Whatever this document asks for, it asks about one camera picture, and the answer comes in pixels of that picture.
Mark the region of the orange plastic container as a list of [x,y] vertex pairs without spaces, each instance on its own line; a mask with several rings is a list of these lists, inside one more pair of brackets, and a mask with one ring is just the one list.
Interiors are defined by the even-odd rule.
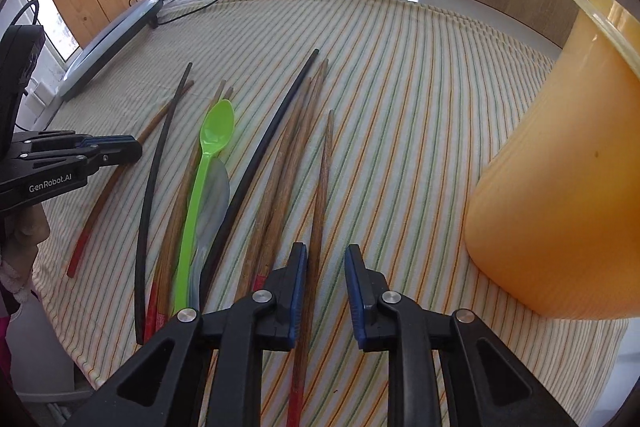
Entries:
[[464,239],[536,313],[639,313],[639,23],[615,0],[578,13],[534,103],[480,177]]

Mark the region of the wooden chopstick pair left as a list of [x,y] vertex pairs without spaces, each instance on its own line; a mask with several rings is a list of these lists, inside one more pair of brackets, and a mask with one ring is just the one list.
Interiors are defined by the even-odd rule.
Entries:
[[265,187],[265,192],[262,194],[262,200],[260,201],[260,205],[256,213],[254,229],[250,236],[250,243],[248,243],[243,269],[233,301],[242,299],[250,291],[250,288],[252,288],[257,262],[260,254],[262,253],[262,240],[264,239],[270,222],[271,210],[274,199],[276,198],[283,166],[286,156],[288,156],[288,150],[290,149],[291,142],[296,135],[300,114],[305,106],[310,85],[311,78],[308,78],[300,86],[299,97],[295,102],[290,119],[282,133],[282,140],[280,142],[276,158],[274,158],[270,176]]

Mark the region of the translucent grey plastic spoon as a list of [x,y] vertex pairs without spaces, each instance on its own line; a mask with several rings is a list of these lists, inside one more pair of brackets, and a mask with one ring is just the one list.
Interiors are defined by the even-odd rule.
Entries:
[[212,247],[230,202],[230,182],[224,163],[214,158],[209,166],[198,224],[195,251],[191,261],[188,305],[200,311],[200,277],[209,248]]

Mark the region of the wooden chopstick under spoon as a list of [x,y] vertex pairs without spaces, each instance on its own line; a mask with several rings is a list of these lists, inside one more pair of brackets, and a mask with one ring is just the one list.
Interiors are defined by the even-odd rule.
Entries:
[[184,168],[162,245],[160,245],[160,253],[158,254],[156,262],[148,309],[146,310],[145,341],[150,340],[157,329],[161,329],[164,326],[169,317],[172,278],[174,277],[176,256],[179,254],[183,222],[184,219],[186,219],[189,196],[200,159],[200,139],[196,138],[189,160],[186,163],[186,168]]

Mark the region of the grey flat appliance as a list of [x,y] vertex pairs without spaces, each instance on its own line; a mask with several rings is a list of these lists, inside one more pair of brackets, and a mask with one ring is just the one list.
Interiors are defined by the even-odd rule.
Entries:
[[93,77],[119,52],[163,6],[163,0],[141,0],[122,12],[76,57],[63,76],[56,96],[70,101],[93,80]]

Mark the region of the far left wooden chopstick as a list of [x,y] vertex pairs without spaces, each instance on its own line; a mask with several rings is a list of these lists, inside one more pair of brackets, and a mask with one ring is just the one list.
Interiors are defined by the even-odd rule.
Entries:
[[[156,127],[160,124],[160,122],[165,118],[168,113],[169,104],[165,104],[158,113],[152,118],[149,124],[142,130],[139,135],[138,142],[143,145],[147,139],[149,139],[152,132],[156,129]],[[84,227],[82,228],[77,242],[75,244],[72,257],[70,257],[70,262],[68,262],[66,269],[66,277],[72,279],[77,272],[78,265],[81,262],[82,256],[84,255],[84,251],[87,245],[88,240],[90,239],[90,235],[94,226],[96,225],[96,221],[98,221],[100,214],[106,205],[108,199],[111,196],[111,193],[114,190],[115,185],[118,183],[119,179],[125,173],[127,169],[127,165],[118,166],[110,176],[110,179],[107,180],[106,184],[103,187],[103,190],[94,203],[89,217],[87,218]]]

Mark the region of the green plastic spoon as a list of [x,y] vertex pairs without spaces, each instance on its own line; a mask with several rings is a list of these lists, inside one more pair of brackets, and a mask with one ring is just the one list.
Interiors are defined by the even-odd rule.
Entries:
[[190,265],[194,254],[196,225],[198,224],[198,213],[201,208],[208,169],[214,157],[231,140],[233,131],[234,110],[228,98],[222,98],[206,113],[198,135],[201,159],[198,162],[198,169],[196,169],[188,212],[186,220],[184,220],[175,277],[174,303],[172,304],[174,312],[179,312],[188,306]]

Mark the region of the wooden chopstick red end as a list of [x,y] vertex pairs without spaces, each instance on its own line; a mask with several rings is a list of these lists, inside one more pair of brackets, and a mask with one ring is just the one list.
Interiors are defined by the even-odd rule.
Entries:
[[326,121],[319,179],[316,198],[314,199],[314,219],[312,219],[310,244],[308,248],[304,307],[302,321],[300,321],[299,338],[294,350],[293,372],[290,395],[288,396],[288,415],[286,415],[286,425],[288,427],[298,427],[303,414],[308,352],[311,343],[312,323],[314,323],[314,302],[316,301],[320,275],[320,257],[322,253],[324,216],[326,215],[326,198],[328,197],[329,173],[332,159],[333,132],[334,110],[331,109],[328,120]]

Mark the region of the long black chopstick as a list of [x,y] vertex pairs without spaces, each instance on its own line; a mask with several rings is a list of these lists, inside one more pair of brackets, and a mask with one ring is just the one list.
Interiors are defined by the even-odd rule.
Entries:
[[224,250],[226,249],[228,238],[233,229],[234,222],[239,216],[243,200],[248,192],[248,189],[250,188],[250,184],[252,184],[253,182],[258,167],[262,162],[262,158],[264,158],[265,153],[268,150],[268,146],[270,145],[271,140],[278,130],[280,122],[282,121],[285,113],[288,111],[288,108],[290,107],[292,101],[296,97],[296,93],[300,88],[300,85],[303,83],[303,80],[311,70],[311,66],[314,64],[314,61],[317,60],[318,55],[318,49],[314,49],[311,52],[302,69],[292,83],[292,86],[290,87],[290,89],[288,89],[288,92],[286,92],[286,95],[282,100],[280,106],[278,107],[277,112],[274,113],[266,132],[262,136],[258,147],[256,147],[252,158],[250,158],[250,162],[248,163],[248,166],[243,173],[243,176],[238,187],[236,188],[235,193],[233,194],[233,197],[226,213],[224,214],[224,219],[222,219],[213,244],[209,248],[204,267],[201,271],[200,283],[198,284],[198,297],[200,297],[200,299],[198,299],[198,304],[200,305],[201,311],[203,311],[205,308],[210,288],[212,288],[215,280],[218,265],[221,262],[222,255],[224,254]]

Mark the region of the striped table cloth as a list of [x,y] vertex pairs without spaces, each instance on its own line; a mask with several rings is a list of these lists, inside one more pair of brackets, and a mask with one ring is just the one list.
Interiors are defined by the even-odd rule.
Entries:
[[55,130],[140,133],[193,86],[171,123],[155,187],[148,265],[221,83],[235,130],[222,151],[232,185],[307,58],[329,60],[300,162],[278,261],[309,237],[329,111],[333,154],[302,422],[382,426],[387,362],[352,335],[344,252],[426,309],[468,308],[583,423],[608,382],[626,321],[548,320],[478,272],[463,242],[464,207],[480,173],[544,84],[553,62],[472,18],[398,0],[220,0],[163,12],[52,120]]

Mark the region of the wooden chopstick pair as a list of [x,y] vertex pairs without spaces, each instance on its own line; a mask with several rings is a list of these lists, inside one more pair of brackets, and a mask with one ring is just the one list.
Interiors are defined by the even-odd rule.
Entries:
[[290,156],[288,156],[288,163],[285,165],[286,169],[283,171],[278,185],[277,198],[274,201],[271,221],[265,234],[264,243],[262,244],[264,251],[260,254],[258,265],[254,275],[250,279],[250,283],[252,283],[252,286],[250,286],[251,291],[258,291],[258,289],[264,286],[265,280],[273,267],[274,260],[277,258],[282,231],[286,221],[286,213],[288,212],[288,205],[290,205],[291,202],[299,164],[303,159],[312,128],[312,122],[314,121],[314,113],[316,113],[319,96],[324,80],[326,80],[328,69],[329,60],[325,58],[320,65],[317,78],[314,80],[314,85],[309,95],[309,100],[304,107],[302,123],[294,136],[292,152]]
[[262,253],[262,240],[264,239],[270,222],[271,210],[274,199],[276,198],[283,166],[286,156],[288,156],[288,150],[290,149],[291,142],[296,135],[300,114],[305,106],[310,85],[311,78],[308,78],[300,86],[299,97],[295,102],[290,119],[282,133],[282,140],[280,142],[276,158],[274,158],[270,176],[265,187],[265,192],[262,194],[262,200],[260,201],[260,205],[256,213],[254,229],[250,236],[250,243],[248,243],[243,269],[233,301],[242,299],[250,291],[250,288],[252,288],[257,262],[260,254]]

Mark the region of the wooden chopstick pair right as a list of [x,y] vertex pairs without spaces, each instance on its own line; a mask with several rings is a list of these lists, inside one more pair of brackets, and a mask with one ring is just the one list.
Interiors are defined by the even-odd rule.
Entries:
[[264,251],[260,254],[258,265],[254,275],[250,279],[250,283],[252,283],[252,286],[250,286],[251,291],[258,291],[258,289],[264,286],[265,280],[273,267],[274,260],[277,258],[282,231],[286,221],[286,213],[288,212],[288,205],[290,205],[291,202],[299,164],[303,159],[312,128],[312,122],[314,121],[314,113],[316,113],[319,96],[324,80],[326,80],[328,69],[329,60],[325,58],[320,65],[317,78],[314,80],[314,85],[309,95],[309,100],[304,107],[302,123],[294,136],[292,152],[290,156],[288,156],[288,163],[285,165],[286,169],[283,171],[278,185],[277,198],[274,201],[271,221],[265,234],[264,243],[262,244]]

